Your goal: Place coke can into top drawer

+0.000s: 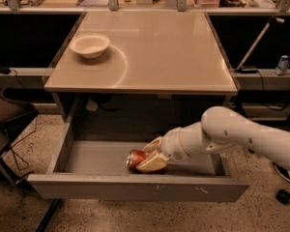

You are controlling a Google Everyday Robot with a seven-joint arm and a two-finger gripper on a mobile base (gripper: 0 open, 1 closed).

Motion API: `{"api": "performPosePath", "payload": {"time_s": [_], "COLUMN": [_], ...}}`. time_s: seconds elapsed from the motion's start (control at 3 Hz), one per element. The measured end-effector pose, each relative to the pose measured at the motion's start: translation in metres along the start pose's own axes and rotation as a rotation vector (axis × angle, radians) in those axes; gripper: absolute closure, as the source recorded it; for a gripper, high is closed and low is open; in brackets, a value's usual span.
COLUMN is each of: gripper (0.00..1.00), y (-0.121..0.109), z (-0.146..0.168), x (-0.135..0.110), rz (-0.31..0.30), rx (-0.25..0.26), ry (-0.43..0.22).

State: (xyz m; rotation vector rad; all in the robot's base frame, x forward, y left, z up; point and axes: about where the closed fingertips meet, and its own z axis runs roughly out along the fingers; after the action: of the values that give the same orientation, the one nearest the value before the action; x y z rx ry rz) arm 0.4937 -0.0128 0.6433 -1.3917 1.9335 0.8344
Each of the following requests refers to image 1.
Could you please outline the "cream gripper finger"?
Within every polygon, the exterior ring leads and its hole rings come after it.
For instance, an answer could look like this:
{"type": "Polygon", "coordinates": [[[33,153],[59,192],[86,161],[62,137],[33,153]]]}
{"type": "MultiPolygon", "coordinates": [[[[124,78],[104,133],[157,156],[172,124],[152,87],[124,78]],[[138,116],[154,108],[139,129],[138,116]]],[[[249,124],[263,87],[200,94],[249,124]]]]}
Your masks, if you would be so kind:
{"type": "Polygon", "coordinates": [[[162,140],[162,137],[161,136],[155,138],[153,141],[151,141],[150,143],[148,143],[147,145],[145,145],[142,148],[142,150],[144,152],[147,152],[147,153],[152,153],[155,150],[157,150],[158,152],[160,152],[161,140],[162,140]]]}
{"type": "Polygon", "coordinates": [[[152,152],[145,160],[140,162],[136,169],[141,173],[149,173],[162,170],[166,167],[168,157],[158,151],[152,152]]]}

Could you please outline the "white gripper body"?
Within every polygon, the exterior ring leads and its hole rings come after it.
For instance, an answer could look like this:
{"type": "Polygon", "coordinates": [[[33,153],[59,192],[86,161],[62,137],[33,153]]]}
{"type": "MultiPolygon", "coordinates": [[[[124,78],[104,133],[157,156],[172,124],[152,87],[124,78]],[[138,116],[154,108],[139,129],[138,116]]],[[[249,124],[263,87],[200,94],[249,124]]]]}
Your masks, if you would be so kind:
{"type": "Polygon", "coordinates": [[[189,158],[189,154],[184,150],[183,146],[181,145],[181,130],[181,128],[170,130],[166,135],[162,137],[161,140],[161,151],[171,161],[184,161],[189,158]]]}

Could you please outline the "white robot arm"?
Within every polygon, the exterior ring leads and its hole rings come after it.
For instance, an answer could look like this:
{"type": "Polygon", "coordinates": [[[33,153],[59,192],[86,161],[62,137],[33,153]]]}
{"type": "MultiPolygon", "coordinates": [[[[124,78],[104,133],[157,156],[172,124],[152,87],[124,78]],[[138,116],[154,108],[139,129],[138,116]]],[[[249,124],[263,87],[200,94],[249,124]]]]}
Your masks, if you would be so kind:
{"type": "Polygon", "coordinates": [[[170,130],[143,148],[146,159],[136,169],[151,172],[170,161],[184,161],[197,154],[217,154],[241,145],[290,171],[290,132],[257,124],[223,107],[207,109],[201,120],[170,130]]]}

